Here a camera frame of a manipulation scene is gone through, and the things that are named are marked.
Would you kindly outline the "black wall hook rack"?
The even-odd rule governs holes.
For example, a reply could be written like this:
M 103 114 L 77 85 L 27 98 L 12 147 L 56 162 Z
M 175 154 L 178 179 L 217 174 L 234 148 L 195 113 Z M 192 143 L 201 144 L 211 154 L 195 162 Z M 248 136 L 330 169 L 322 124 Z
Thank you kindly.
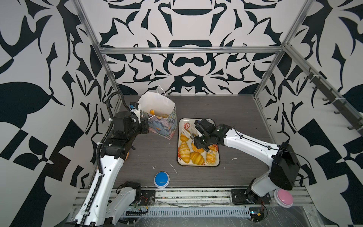
M 342 115 L 349 123 L 348 130 L 354 130 L 363 136 L 363 115 L 340 94 L 321 74 L 309 67 L 309 74 L 304 80 L 310 81 L 314 91 L 319 91 L 324 95 L 324 102 L 335 107 L 334 114 Z

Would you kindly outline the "pink push button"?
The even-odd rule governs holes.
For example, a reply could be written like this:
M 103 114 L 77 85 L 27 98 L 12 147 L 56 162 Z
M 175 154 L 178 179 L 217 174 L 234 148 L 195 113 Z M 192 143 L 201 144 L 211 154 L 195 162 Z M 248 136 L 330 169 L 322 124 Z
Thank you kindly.
M 294 199 L 289 191 L 277 189 L 274 191 L 274 198 L 276 203 L 283 208 L 291 208 L 293 206 Z

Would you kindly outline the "floral paper gift bag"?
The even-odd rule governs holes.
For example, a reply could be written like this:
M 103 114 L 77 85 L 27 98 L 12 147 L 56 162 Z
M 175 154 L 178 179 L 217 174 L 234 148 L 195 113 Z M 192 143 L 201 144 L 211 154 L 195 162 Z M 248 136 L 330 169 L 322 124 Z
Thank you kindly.
M 148 119 L 149 130 L 166 139 L 172 139 L 177 128 L 176 104 L 160 85 L 138 100 L 141 116 Z

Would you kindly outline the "blue push button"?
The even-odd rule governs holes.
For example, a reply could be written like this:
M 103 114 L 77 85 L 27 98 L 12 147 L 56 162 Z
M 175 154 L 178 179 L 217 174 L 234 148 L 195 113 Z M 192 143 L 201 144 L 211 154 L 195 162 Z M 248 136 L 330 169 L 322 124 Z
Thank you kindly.
M 166 172 L 159 172 L 154 177 L 154 185 L 159 189 L 166 188 L 170 183 L 170 177 Z

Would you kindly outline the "small green-lit circuit board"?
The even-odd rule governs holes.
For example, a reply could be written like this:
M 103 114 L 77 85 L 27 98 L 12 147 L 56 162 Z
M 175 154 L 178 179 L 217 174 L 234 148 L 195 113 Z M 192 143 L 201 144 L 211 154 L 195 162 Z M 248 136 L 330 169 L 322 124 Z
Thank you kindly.
M 264 207 L 250 207 L 249 208 L 250 218 L 249 220 L 254 223 L 260 223 L 267 217 L 267 209 Z

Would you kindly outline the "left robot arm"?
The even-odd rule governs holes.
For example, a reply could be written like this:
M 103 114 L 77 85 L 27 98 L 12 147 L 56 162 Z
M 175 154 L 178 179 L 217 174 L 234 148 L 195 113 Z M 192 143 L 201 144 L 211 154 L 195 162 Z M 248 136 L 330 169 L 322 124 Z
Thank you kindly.
M 111 119 L 112 136 L 98 143 L 97 172 L 79 212 L 67 227 L 114 227 L 126 209 L 141 197 L 137 182 L 122 184 L 117 196 L 110 201 L 114 182 L 139 134 L 148 134 L 147 118 L 139 110 L 119 112 Z

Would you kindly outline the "round fake pastry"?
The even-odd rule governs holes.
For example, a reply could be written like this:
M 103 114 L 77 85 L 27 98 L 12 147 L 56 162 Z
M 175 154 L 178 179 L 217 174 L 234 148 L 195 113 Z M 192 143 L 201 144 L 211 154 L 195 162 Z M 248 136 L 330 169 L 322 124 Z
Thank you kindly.
M 194 152 L 197 152 L 197 153 L 203 153 L 203 152 L 205 152 L 205 150 L 203 149 L 203 148 L 200 148 L 200 149 L 198 149 L 195 145 L 194 145 L 194 143 L 192 142 L 191 143 L 191 145 L 192 145 L 192 150 L 194 151 Z

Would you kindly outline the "white strawberry tray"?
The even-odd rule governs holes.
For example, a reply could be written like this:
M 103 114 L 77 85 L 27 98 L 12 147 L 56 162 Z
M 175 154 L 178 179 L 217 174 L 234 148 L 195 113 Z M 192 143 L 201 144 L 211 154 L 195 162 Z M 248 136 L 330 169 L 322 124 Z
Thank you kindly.
M 216 144 L 202 147 L 197 138 L 200 133 L 195 127 L 195 118 L 179 121 L 177 162 L 182 166 L 217 167 L 220 164 L 219 147 Z

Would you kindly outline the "small fake croissant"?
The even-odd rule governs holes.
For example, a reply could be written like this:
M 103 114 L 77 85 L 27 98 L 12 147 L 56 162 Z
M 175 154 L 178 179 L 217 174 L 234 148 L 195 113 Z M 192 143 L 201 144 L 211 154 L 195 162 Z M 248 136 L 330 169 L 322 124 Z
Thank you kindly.
M 187 142 L 190 139 L 190 137 L 184 135 L 183 133 L 180 134 L 180 140 L 182 142 Z

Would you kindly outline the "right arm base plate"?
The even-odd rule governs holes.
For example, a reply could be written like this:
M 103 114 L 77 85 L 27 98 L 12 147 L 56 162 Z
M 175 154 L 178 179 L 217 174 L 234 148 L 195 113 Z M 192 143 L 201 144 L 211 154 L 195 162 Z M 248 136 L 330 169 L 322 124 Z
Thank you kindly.
M 250 205 L 250 204 L 270 204 L 271 196 L 267 193 L 263 197 L 259 197 L 249 189 L 232 189 L 232 203 L 234 205 Z

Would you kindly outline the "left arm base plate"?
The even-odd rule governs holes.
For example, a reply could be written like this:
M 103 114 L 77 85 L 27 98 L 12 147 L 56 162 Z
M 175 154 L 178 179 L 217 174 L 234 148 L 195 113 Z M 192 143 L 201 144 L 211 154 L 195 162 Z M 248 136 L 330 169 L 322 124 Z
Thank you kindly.
M 154 203 L 156 197 L 155 190 L 142 190 L 140 199 L 137 201 L 137 204 L 140 206 L 147 206 Z

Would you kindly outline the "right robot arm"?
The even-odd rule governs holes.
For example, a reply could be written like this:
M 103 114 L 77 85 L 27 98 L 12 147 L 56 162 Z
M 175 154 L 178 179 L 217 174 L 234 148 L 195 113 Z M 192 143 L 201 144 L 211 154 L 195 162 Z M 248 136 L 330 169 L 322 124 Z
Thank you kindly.
M 178 161 L 184 166 L 219 165 L 219 146 L 235 148 L 268 166 L 268 171 L 252 179 L 246 190 L 233 195 L 235 204 L 254 204 L 272 191 L 291 191 L 301 164 L 293 148 L 264 142 L 225 124 L 209 119 L 182 119 L 179 123 Z

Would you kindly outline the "fake twisted bread roll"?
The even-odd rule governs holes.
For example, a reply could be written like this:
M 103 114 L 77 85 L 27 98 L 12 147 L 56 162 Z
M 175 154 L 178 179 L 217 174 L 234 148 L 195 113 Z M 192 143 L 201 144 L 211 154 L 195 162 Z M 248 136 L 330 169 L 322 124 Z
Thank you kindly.
M 215 150 L 209 150 L 206 155 L 206 161 L 209 165 L 214 165 L 216 162 L 216 154 Z

